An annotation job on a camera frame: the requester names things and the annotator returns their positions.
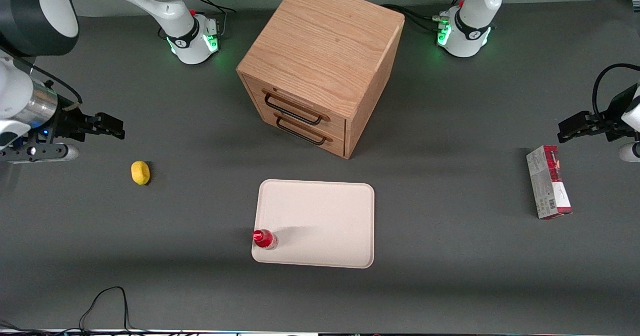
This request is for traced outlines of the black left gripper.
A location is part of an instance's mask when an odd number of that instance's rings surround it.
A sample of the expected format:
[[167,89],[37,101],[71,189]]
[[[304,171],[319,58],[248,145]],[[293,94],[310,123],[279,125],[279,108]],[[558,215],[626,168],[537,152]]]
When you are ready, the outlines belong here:
[[602,112],[605,122],[596,113],[582,111],[558,123],[558,142],[564,144],[577,137],[601,133],[605,133],[608,142],[627,137],[636,139],[638,132],[623,121],[622,116],[633,103],[638,87],[638,84],[632,85],[612,98],[609,106]]

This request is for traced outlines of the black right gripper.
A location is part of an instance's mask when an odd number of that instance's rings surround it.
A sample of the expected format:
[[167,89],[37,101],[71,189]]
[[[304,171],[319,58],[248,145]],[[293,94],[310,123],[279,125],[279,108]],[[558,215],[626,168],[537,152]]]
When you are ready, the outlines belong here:
[[93,126],[86,127],[87,116],[80,110],[80,103],[58,103],[54,116],[46,123],[46,142],[53,144],[57,138],[84,142],[87,134],[125,138],[124,123],[107,113],[96,113],[89,122]]

